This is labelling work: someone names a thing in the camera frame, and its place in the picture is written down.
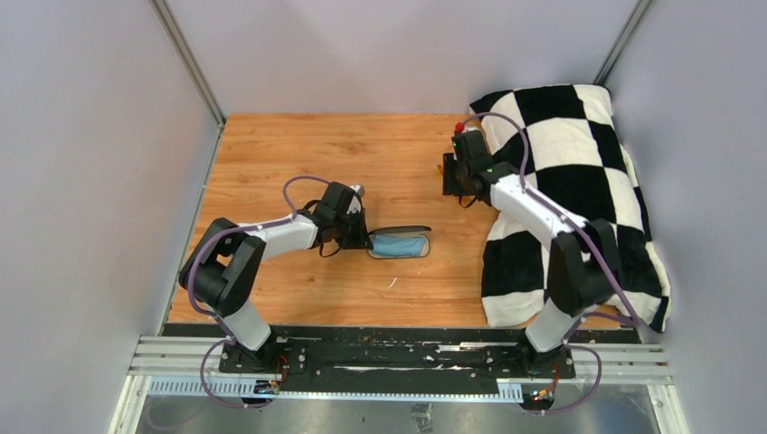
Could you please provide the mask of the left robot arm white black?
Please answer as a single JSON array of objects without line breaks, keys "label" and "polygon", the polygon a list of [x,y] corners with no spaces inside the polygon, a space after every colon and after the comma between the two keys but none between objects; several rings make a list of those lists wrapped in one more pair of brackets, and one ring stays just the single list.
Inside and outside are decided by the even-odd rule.
[{"label": "left robot arm white black", "polygon": [[300,250],[368,250],[360,184],[331,182],[322,197],[270,222],[214,220],[178,274],[192,307],[212,317],[241,347],[242,361],[255,373],[269,372],[277,349],[267,343],[270,325],[250,301],[260,265],[267,259]]}]

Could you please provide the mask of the black glasses case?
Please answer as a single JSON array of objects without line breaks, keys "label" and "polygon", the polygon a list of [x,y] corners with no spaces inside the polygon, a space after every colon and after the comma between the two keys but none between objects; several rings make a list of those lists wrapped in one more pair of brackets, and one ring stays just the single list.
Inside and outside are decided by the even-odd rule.
[{"label": "black glasses case", "polygon": [[374,259],[414,259],[426,257],[430,250],[428,235],[431,227],[425,225],[393,226],[370,231]]}]

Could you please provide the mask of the light blue cleaning cloth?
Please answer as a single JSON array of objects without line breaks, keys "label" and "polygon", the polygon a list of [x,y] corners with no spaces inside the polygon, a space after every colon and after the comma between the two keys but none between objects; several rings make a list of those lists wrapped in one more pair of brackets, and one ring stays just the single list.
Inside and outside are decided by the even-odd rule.
[{"label": "light blue cleaning cloth", "polygon": [[426,243],[427,239],[422,236],[377,235],[373,238],[371,254],[383,258],[415,258],[421,256]]}]

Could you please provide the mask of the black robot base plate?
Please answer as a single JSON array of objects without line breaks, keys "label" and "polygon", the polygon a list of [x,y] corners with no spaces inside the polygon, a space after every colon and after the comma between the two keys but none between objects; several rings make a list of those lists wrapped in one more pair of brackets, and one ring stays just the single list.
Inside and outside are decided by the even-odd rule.
[{"label": "black robot base plate", "polygon": [[213,343],[214,325],[170,324],[161,335],[209,352],[206,379],[220,396],[521,401],[576,378],[575,353],[527,361],[519,330],[278,325],[257,353]]}]

